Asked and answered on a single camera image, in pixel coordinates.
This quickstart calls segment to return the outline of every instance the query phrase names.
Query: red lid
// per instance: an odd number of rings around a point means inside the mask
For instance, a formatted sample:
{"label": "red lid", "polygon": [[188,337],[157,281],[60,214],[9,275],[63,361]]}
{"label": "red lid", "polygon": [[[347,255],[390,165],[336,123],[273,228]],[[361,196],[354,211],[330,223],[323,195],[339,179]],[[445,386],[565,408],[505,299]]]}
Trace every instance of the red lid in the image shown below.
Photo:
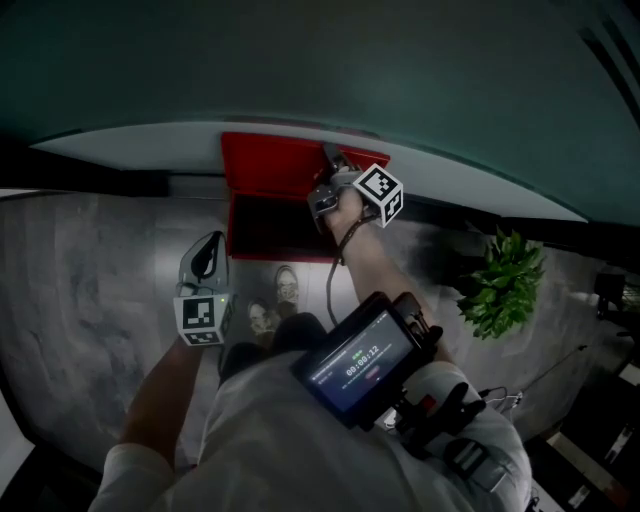
{"label": "red lid", "polygon": [[[321,141],[226,132],[221,143],[227,183],[238,192],[306,198],[329,164]],[[374,163],[384,167],[390,159],[374,151],[338,147],[363,171]]]}

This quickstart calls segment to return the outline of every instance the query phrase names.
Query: sleeve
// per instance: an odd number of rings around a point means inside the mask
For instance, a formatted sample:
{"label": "sleeve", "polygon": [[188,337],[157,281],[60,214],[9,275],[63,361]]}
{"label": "sleeve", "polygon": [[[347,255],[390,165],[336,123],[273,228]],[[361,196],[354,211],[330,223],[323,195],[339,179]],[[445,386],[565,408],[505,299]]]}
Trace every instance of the sleeve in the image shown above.
{"label": "sleeve", "polygon": [[159,453],[138,444],[116,445],[107,454],[89,512],[147,510],[173,482],[173,470]]}
{"label": "sleeve", "polygon": [[[407,399],[411,403],[418,403],[428,394],[435,400],[437,408],[461,382],[469,384],[458,367],[442,361],[433,362],[421,368],[405,383]],[[481,400],[480,395],[469,384],[464,402],[475,400]],[[505,478],[494,492],[474,485],[471,478],[451,478],[457,487],[464,489],[476,508],[524,510],[531,492],[531,466],[513,424],[493,408],[487,407],[456,437],[472,439],[485,446],[492,461],[505,470]]]}

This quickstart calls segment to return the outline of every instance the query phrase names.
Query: gray floor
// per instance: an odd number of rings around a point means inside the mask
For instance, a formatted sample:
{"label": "gray floor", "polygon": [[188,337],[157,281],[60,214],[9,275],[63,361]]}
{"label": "gray floor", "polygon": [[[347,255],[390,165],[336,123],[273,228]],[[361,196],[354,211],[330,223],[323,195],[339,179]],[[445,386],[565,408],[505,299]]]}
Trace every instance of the gray floor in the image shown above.
{"label": "gray floor", "polygon": [[[0,362],[33,428],[79,461],[101,469],[142,378],[175,338],[172,297],[178,264],[201,236],[226,229],[226,202],[59,195],[0,203]],[[545,249],[546,275],[533,320],[500,341],[480,341],[458,316],[456,292],[437,284],[452,250],[472,252],[483,237],[395,221],[383,234],[401,268],[419,284],[457,363],[477,388],[517,391],[572,348],[589,349],[533,386],[515,409],[528,438],[561,419],[587,380],[616,368],[630,349],[619,329],[595,318],[589,295],[600,261]],[[240,314],[236,340],[250,338],[244,311],[274,300],[279,263],[234,261]],[[328,265],[295,264],[300,309],[329,327]],[[334,309],[356,307],[345,269]],[[207,352],[178,450],[196,460],[217,389],[218,350]]]}

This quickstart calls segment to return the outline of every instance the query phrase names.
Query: green plant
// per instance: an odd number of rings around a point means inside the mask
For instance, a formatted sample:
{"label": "green plant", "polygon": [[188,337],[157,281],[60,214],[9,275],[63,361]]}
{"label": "green plant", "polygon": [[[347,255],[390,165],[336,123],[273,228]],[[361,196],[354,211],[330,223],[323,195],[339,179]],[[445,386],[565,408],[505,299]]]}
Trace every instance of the green plant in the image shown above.
{"label": "green plant", "polygon": [[465,321],[477,326],[475,337],[499,338],[533,312],[544,273],[540,248],[515,231],[508,237],[498,229],[496,241],[477,259],[481,263],[474,271],[457,281],[456,289],[465,296],[458,307]]}

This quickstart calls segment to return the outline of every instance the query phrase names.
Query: shoe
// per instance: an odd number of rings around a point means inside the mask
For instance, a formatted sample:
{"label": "shoe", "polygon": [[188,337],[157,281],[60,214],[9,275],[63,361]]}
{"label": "shoe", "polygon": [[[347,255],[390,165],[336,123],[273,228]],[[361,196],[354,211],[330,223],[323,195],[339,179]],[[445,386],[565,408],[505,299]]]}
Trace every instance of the shoe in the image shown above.
{"label": "shoe", "polygon": [[249,303],[248,313],[251,330],[256,336],[262,336],[276,330],[269,313],[269,306],[264,300],[252,300]]}
{"label": "shoe", "polygon": [[289,265],[281,266],[276,272],[276,297],[278,304],[289,302],[298,308],[298,278]]}

